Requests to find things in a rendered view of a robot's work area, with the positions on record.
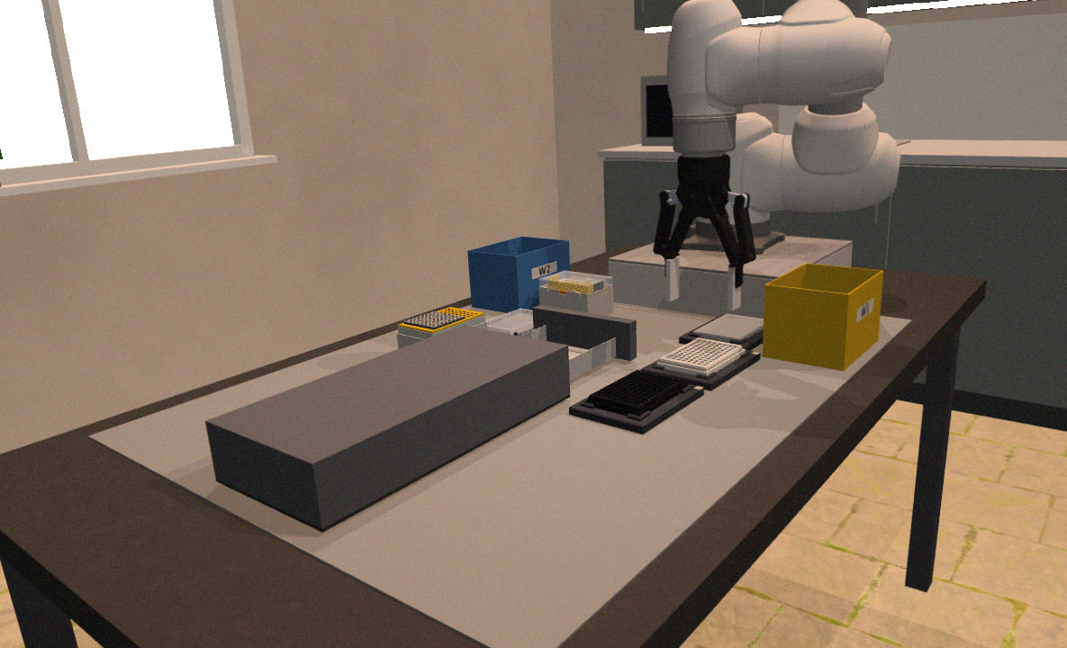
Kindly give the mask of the light grey bench mat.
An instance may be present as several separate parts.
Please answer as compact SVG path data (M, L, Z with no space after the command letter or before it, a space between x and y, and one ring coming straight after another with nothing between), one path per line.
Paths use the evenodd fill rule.
M327 530L216 483L205 421L398 349L398 329L87 438L485 648L559 648L688 532L912 319L845 372L763 357L638 434L569 415L717 317L614 302L637 358Z

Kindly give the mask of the black multiwell plate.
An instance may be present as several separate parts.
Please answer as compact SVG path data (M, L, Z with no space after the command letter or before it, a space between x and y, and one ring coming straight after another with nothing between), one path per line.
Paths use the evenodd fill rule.
M586 402L594 404L595 409L640 416L644 411L659 409L660 405L671 401L688 384L684 384L683 379L636 370L588 395Z

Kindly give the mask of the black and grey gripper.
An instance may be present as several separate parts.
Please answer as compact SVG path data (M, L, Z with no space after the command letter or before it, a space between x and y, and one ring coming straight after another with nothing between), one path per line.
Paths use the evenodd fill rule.
M740 307L743 266L757 259L755 243L750 222L750 195L732 193L729 188L730 156L713 158L678 158L676 190L660 192L659 224L654 238L654 254L665 259L665 295L667 301L680 298L680 247L688 235L692 219L710 219L721 239L729 259L728 311ZM672 234L674 203L680 200L682 209ZM737 238L729 224L724 206L731 202ZM670 235L672 237L670 238ZM738 243L737 243L738 240ZM739 246L739 247L738 247ZM739 253L740 251L740 253Z

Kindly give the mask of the blue open-top bin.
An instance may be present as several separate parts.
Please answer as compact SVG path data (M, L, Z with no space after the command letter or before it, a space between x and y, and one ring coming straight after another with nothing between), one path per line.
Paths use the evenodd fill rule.
M570 271L569 239L519 237L467 254L472 307L484 311L532 311L538 279Z

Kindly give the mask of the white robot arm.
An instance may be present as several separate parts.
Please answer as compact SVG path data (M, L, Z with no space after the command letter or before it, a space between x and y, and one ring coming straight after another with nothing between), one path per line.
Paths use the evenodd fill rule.
M894 194L899 173L897 143L863 102L890 68L891 36L867 20L867 0L795 3L755 28L732 0L690 0L666 54L673 151L728 153L731 192L750 195L757 255L785 240L769 212L867 208ZM774 135L766 116L735 114L759 102L807 106L792 136Z

